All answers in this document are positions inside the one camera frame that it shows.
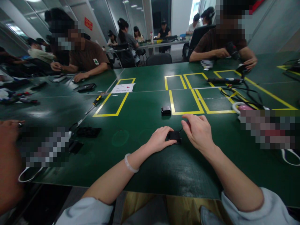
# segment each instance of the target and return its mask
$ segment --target paper sign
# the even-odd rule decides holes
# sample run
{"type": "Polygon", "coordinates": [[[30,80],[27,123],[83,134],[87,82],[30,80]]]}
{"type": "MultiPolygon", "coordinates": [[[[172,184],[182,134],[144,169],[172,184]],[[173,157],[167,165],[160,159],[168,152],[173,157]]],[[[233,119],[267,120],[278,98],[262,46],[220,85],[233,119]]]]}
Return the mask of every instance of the paper sign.
{"type": "Polygon", "coordinates": [[[133,84],[119,84],[116,85],[113,90],[112,90],[112,94],[116,94],[116,93],[126,93],[126,92],[132,92],[133,90],[133,86],[135,85],[135,83],[133,84]]]}
{"type": "Polygon", "coordinates": [[[84,25],[89,28],[91,31],[93,30],[93,23],[89,21],[86,17],[84,18],[84,25]]]}

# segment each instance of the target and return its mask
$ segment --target white strap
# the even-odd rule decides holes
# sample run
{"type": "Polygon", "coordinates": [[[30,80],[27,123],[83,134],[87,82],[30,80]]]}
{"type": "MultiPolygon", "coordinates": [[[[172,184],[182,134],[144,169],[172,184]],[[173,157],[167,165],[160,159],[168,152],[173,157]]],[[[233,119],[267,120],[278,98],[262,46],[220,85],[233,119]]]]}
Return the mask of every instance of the white strap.
{"type": "Polygon", "coordinates": [[[125,160],[125,165],[127,166],[127,168],[128,168],[131,172],[137,173],[137,172],[140,170],[140,168],[138,168],[137,170],[132,168],[132,166],[129,164],[128,159],[127,159],[127,157],[128,157],[129,155],[130,155],[130,153],[128,153],[128,154],[125,155],[125,158],[124,158],[124,160],[125,160]]]}
{"type": "Polygon", "coordinates": [[[23,173],[25,173],[25,171],[26,170],[28,170],[30,167],[26,167],[26,169],[25,170],[23,170],[23,172],[20,174],[20,176],[19,176],[19,178],[18,178],[18,181],[19,182],[21,182],[21,183],[25,183],[25,182],[28,182],[28,181],[31,181],[42,169],[43,169],[43,167],[41,167],[40,169],[39,169],[39,171],[37,171],[36,172],[36,174],[32,177],[32,178],[30,178],[29,180],[26,180],[26,181],[22,181],[21,180],[21,176],[23,175],[23,173]]]}
{"type": "Polygon", "coordinates": [[[287,150],[287,151],[291,152],[292,154],[294,154],[294,155],[299,159],[299,161],[300,161],[300,157],[299,157],[293,150],[291,150],[291,149],[282,149],[282,150],[281,150],[283,160],[284,160],[285,162],[287,162],[288,164],[290,164],[290,165],[293,165],[293,166],[300,166],[300,163],[299,163],[299,164],[292,164],[292,163],[290,163],[290,162],[287,161],[287,159],[285,158],[285,150],[287,150]]]}

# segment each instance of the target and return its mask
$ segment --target hand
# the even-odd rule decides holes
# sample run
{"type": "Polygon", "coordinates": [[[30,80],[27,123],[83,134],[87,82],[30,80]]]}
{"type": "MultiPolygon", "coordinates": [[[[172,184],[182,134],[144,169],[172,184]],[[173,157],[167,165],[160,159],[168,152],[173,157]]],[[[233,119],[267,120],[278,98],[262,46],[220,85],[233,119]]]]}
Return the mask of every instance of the hand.
{"type": "Polygon", "coordinates": [[[74,82],[79,82],[83,79],[89,78],[90,76],[87,73],[79,73],[74,77],[74,82]]]}
{"type": "Polygon", "coordinates": [[[25,121],[0,121],[0,143],[15,143],[17,141],[19,135],[19,123],[25,123],[25,121]]]}
{"type": "Polygon", "coordinates": [[[63,68],[62,64],[60,64],[59,62],[52,62],[50,64],[51,69],[57,72],[60,72],[63,68]]]}
{"type": "Polygon", "coordinates": [[[218,58],[227,58],[230,54],[227,52],[226,48],[220,48],[215,50],[216,57],[218,58]]]}
{"type": "Polygon", "coordinates": [[[145,146],[152,152],[159,152],[163,150],[165,147],[175,144],[176,140],[166,141],[166,137],[169,131],[174,131],[172,128],[164,126],[158,128],[151,136],[149,141],[145,144],[145,146]]]}
{"type": "Polygon", "coordinates": [[[258,62],[257,58],[254,57],[254,58],[249,59],[246,62],[244,62],[244,65],[246,66],[246,69],[248,71],[251,71],[252,68],[254,68],[256,66],[257,62],[258,62]]]}
{"type": "Polygon", "coordinates": [[[209,122],[205,116],[195,116],[193,114],[184,114],[182,118],[188,119],[182,120],[182,127],[187,134],[190,142],[198,149],[203,155],[214,150],[217,146],[213,142],[212,130],[209,122]]]}

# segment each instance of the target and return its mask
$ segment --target black t-shirt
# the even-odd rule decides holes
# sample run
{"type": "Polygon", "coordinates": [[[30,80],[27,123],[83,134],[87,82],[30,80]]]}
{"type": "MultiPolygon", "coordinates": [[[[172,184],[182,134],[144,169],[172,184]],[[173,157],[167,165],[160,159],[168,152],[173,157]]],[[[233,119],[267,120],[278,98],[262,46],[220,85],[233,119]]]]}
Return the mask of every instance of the black t-shirt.
{"type": "Polygon", "coordinates": [[[163,29],[160,29],[160,31],[159,31],[160,37],[161,37],[161,38],[165,38],[165,37],[168,35],[169,31],[171,31],[171,30],[170,30],[170,28],[168,28],[168,27],[166,27],[165,32],[163,32],[163,29]]]}

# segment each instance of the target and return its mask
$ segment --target table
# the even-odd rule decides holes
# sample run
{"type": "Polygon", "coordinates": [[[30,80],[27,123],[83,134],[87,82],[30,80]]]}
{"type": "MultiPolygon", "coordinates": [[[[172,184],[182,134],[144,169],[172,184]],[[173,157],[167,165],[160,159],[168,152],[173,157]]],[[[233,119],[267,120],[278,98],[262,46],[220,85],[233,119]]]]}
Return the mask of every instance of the table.
{"type": "MultiPolygon", "coordinates": [[[[277,66],[299,58],[300,53],[281,52],[258,55],[258,65],[247,75],[250,87],[261,93],[266,106],[273,109],[300,109],[300,83],[282,74],[277,66]]],[[[44,169],[37,183],[89,187],[109,168],[147,142],[161,126],[181,129],[185,112],[203,114],[212,127],[214,142],[258,186],[277,193],[287,206],[300,206],[300,168],[288,165],[279,150],[261,150],[249,131],[240,129],[231,103],[205,77],[238,77],[232,70],[238,63],[219,60],[210,71],[199,63],[116,69],[91,77],[84,83],[96,83],[91,93],[73,92],[68,81],[50,83],[32,98],[39,106],[13,104],[0,106],[1,119],[25,119],[26,126],[44,130],[51,126],[71,126],[84,117],[99,91],[110,91],[116,83],[135,83],[132,93],[109,95],[103,99],[82,126],[101,127],[96,139],[79,138],[84,146],[69,155],[62,167],[44,169]],[[161,116],[161,107],[171,105],[173,115],[161,116]]],[[[133,176],[127,191],[220,199],[222,186],[213,168],[195,150],[186,134],[182,145],[174,145],[149,157],[133,176]]]]}

